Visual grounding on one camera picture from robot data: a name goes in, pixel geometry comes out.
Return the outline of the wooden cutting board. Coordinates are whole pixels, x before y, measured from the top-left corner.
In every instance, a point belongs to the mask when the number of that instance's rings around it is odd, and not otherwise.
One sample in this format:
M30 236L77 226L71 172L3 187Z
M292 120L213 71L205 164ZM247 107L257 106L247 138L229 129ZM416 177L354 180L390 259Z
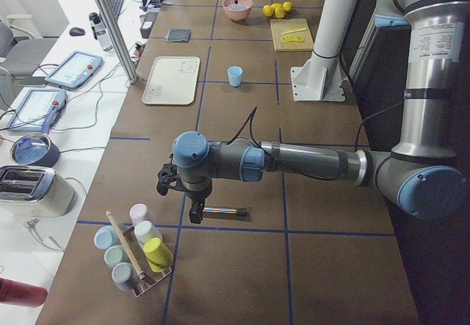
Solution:
M307 28L307 30L304 32L281 35L282 32L303 27ZM275 51L284 52L313 50L314 41L305 18L273 19L270 21L270 28ZM296 36L303 37L305 41L303 43L298 43L295 40Z

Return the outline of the white toaster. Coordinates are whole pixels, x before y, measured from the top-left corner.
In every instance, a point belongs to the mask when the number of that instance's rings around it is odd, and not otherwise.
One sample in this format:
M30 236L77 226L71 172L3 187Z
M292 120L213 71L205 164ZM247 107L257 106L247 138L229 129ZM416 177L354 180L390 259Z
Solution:
M58 217L67 213L75 190L54 169L1 167L1 208L18 216Z

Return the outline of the teach pendant tablet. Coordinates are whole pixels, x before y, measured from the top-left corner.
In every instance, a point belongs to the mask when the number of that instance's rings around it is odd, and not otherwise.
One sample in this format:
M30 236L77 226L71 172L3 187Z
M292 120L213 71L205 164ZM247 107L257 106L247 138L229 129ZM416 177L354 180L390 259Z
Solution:
M94 75L102 64L101 56L74 51L45 77L45 83L64 90L77 90Z
M51 124L54 124L65 107L67 92L58 88L32 88L28 90L7 125L8 131L40 132L49 112L57 102L57 112Z

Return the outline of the red bottle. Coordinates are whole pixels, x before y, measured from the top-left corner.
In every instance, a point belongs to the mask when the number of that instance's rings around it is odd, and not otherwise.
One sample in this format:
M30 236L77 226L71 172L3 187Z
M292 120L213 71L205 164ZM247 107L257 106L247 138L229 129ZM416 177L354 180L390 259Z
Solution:
M48 295L40 286L1 278L1 303L23 307L39 307Z

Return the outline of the light blue rack cup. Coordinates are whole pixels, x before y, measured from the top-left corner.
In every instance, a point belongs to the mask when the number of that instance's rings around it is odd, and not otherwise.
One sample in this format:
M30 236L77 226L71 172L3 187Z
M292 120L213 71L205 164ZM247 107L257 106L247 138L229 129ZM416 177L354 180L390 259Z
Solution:
M107 250L110 247L120 244L117 233L111 225L100 227L93 239L95 247L101 250Z

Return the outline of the black power box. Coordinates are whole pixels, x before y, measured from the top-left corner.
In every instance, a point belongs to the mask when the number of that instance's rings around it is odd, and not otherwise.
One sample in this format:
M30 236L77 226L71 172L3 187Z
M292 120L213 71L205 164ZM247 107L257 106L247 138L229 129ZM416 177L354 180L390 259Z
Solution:
M158 12L147 12L142 15L142 23L140 26L140 34L143 39L148 39L155 24Z

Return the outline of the grey-green cup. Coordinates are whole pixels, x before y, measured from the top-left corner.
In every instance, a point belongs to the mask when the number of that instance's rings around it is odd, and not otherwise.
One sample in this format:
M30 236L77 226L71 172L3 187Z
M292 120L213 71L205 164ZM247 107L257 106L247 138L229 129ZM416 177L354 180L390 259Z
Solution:
M119 263L129 262L129 257L121 244L109 247L104 253L104 262L113 269Z

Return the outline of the blue pot with lid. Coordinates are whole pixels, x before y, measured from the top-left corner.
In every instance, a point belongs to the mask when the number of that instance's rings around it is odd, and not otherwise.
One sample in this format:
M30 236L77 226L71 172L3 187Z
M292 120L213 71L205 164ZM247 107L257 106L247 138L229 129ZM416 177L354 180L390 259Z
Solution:
M60 156L59 148L45 134L30 134L17 140L10 156L18 164L53 167Z

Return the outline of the clear water bottle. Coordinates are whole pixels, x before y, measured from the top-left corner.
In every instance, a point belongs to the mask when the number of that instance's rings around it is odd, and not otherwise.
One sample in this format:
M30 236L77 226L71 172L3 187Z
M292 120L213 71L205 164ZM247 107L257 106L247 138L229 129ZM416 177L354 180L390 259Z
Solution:
M111 51L113 49L112 41L109 38L106 27L101 20L100 15L96 12L90 13L89 21L94 38L99 42L101 48L104 51Z

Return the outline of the black computer mouse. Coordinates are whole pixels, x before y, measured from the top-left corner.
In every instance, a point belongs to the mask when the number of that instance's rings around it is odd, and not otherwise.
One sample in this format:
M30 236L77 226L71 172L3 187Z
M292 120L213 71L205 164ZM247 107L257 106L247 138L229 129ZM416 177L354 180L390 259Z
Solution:
M79 27L72 27L69 30L69 35L72 36L72 37L84 36L85 35L85 30L83 28L79 28Z

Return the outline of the light blue plastic cup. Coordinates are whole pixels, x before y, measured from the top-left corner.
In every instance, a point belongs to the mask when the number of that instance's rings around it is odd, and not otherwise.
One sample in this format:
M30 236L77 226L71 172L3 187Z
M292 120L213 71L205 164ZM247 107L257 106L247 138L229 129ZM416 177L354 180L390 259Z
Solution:
M227 69L228 82L232 87L238 87L242 83L243 69L240 66L232 65Z

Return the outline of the yellow-green cup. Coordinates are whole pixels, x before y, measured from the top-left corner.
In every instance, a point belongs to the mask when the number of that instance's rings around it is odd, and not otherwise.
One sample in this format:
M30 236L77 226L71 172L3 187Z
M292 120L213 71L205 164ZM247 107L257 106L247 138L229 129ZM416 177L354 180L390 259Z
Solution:
M143 252L153 272L161 272L173 264L173 253L160 238L146 241Z

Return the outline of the whole yellow lemon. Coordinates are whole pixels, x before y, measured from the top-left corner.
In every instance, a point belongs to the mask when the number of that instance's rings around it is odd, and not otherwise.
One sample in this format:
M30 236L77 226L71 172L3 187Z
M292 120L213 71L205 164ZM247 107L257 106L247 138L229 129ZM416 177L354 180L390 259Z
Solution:
M274 10L275 10L276 8L282 8L282 7L283 7L283 5L282 5L281 3L273 3L273 4L271 4L271 8L273 8Z
M290 1L285 1L285 2L283 3L283 9L284 9L286 12L292 11L292 9L293 9L293 3L291 3Z
M273 16L274 10L271 5L264 5L262 8L263 16L266 18L271 18Z
M286 15L286 11L284 8L282 7L277 7L275 10L274 10L274 17L276 19L284 19L285 18L285 15Z

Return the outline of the grey rack cup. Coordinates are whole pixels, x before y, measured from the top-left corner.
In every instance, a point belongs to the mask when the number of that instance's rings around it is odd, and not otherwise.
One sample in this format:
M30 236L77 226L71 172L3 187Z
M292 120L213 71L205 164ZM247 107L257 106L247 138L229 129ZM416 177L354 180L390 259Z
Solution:
M139 278L130 263L122 262L112 270L112 280L122 291L130 291L137 287Z

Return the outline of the black keyboard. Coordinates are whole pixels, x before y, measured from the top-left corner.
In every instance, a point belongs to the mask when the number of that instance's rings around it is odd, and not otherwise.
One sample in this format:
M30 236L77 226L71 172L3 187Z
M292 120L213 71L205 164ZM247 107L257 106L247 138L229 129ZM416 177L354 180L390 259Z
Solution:
M112 14L117 20L122 12L125 0L107 0L111 8Z

